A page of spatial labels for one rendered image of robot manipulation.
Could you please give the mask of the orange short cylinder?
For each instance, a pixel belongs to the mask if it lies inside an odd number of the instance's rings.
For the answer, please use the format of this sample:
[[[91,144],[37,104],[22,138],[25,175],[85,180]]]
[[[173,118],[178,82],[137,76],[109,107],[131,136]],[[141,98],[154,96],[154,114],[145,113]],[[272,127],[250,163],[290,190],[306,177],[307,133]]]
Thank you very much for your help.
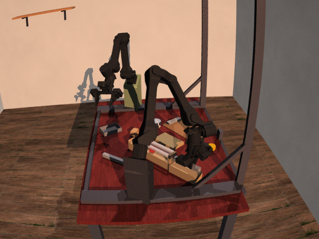
[[[216,145],[215,144],[210,143],[209,145],[212,147],[212,151],[214,151],[216,149]]]

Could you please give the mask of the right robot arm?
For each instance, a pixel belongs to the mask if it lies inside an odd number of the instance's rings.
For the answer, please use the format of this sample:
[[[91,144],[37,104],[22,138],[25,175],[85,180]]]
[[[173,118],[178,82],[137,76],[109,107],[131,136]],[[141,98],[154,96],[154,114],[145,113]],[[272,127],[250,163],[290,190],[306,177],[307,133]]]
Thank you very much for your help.
[[[100,87],[100,89],[105,87],[109,90],[111,85],[110,80],[114,82],[115,79],[117,79],[114,73],[118,73],[120,70],[120,52],[122,59],[120,77],[122,79],[126,79],[127,84],[136,84],[137,81],[136,71],[132,70],[129,65],[128,43],[130,41],[130,35],[127,32],[118,33],[115,38],[113,40],[114,44],[110,61],[108,63],[104,63],[104,65],[102,65],[99,69],[103,77],[105,77],[105,80],[108,79],[107,81],[98,81],[97,87]]]

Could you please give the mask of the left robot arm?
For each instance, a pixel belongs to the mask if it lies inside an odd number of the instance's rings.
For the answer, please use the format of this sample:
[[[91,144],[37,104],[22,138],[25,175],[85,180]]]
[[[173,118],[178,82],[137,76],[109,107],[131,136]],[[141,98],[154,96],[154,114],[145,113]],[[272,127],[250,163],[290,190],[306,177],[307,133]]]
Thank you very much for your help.
[[[180,109],[180,116],[183,124],[192,126],[184,129],[184,132],[188,135],[189,142],[198,143],[201,140],[201,136],[206,138],[217,134],[217,128],[212,120],[205,123],[199,117],[197,111],[189,104],[177,81],[177,77],[167,70],[160,68],[158,65],[152,65],[145,71],[145,84],[147,89],[144,120],[140,127],[139,135],[132,139],[134,147],[131,158],[146,160],[148,146],[150,146],[159,135],[159,125],[155,124],[157,87],[159,83],[168,85]],[[209,157],[211,151],[212,147],[203,146],[202,142],[200,146],[194,148],[192,155],[196,155],[201,161],[204,161]]]

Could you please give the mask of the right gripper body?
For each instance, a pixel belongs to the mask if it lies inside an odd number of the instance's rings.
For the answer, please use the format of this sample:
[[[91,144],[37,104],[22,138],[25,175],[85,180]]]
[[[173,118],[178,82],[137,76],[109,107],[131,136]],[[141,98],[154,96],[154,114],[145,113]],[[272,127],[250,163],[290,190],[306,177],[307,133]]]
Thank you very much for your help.
[[[111,93],[115,92],[115,93],[117,93],[119,98],[121,98],[123,96],[123,92],[121,91],[120,88],[114,88],[112,90],[112,88],[114,87],[113,84],[114,84],[114,82],[111,80],[111,85],[110,85],[110,89],[109,90],[107,88],[101,88],[101,91],[98,91],[98,89],[91,89],[90,90],[90,94],[92,95],[92,93],[97,93],[97,95],[100,96],[100,95],[111,94]]]

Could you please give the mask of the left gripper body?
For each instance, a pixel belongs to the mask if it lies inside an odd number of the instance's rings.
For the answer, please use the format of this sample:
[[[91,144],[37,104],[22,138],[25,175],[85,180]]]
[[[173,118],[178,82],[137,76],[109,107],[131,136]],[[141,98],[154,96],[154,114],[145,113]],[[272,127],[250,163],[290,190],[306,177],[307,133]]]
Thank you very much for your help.
[[[192,155],[194,148],[196,148],[196,146],[200,146],[202,142],[203,141],[200,141],[198,143],[191,143],[187,140],[185,142],[185,144],[187,144],[187,149],[185,149],[185,152],[187,152],[187,154],[186,155],[181,154],[180,156],[175,158],[175,162],[181,166],[187,167],[194,160],[194,156]],[[209,146],[209,144],[203,142],[203,146],[207,147]]]

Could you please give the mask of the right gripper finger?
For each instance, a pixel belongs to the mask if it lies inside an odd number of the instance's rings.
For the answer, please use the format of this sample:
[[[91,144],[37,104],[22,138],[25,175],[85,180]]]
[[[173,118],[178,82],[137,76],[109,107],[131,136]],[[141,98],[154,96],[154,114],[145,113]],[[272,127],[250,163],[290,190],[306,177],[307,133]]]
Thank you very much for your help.
[[[95,106],[97,106],[97,105],[98,105],[98,102],[99,102],[100,97],[97,95],[97,93],[92,93],[92,95],[93,95],[93,96],[94,96],[94,98],[95,98]]]
[[[110,102],[109,102],[109,107],[114,103],[115,100],[119,99],[119,96],[117,95],[117,93],[111,93],[111,98],[110,98]]]

